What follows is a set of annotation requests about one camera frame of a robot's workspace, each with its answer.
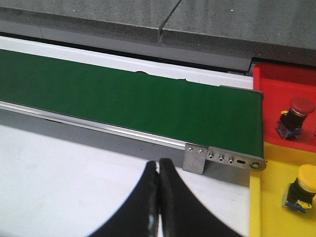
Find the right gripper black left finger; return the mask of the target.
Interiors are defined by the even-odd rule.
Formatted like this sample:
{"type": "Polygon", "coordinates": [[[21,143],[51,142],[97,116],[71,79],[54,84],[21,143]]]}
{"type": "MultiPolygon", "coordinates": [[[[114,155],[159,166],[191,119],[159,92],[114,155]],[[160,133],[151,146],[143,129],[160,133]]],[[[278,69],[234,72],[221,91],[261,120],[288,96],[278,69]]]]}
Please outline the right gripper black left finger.
{"type": "Polygon", "coordinates": [[[149,161],[121,207],[92,237],[156,237],[158,235],[158,173],[149,161]]]}

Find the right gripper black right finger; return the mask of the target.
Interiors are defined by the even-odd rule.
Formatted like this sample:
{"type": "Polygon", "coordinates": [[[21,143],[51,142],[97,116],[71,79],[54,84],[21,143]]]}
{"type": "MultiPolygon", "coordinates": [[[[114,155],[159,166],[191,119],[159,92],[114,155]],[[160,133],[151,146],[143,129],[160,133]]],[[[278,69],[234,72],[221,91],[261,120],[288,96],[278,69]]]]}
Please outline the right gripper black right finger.
{"type": "Polygon", "coordinates": [[[165,237],[239,237],[196,198],[172,160],[159,160],[159,201],[165,237]]]}

